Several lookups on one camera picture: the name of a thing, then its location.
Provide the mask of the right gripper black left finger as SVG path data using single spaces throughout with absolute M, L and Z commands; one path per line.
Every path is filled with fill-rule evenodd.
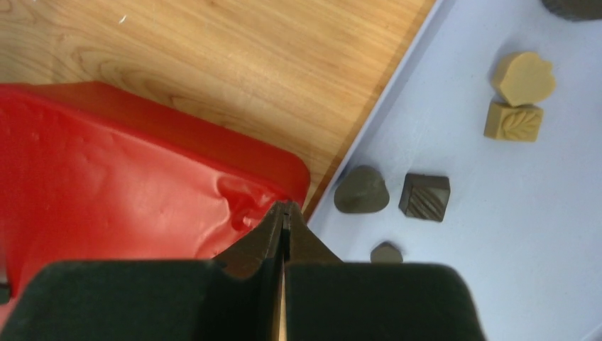
M 285 204 L 205 260 L 59 261 L 27 285 L 2 340 L 272 340 Z

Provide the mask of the red box lid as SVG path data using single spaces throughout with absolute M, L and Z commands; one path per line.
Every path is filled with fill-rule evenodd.
M 47 264 L 209 259 L 309 186 L 295 154 L 111 85 L 3 84 L 1 319 Z

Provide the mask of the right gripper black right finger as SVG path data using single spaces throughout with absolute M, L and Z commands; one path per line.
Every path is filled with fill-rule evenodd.
M 345 263 L 285 209 L 289 340 L 483 340 L 471 292 L 451 267 Z

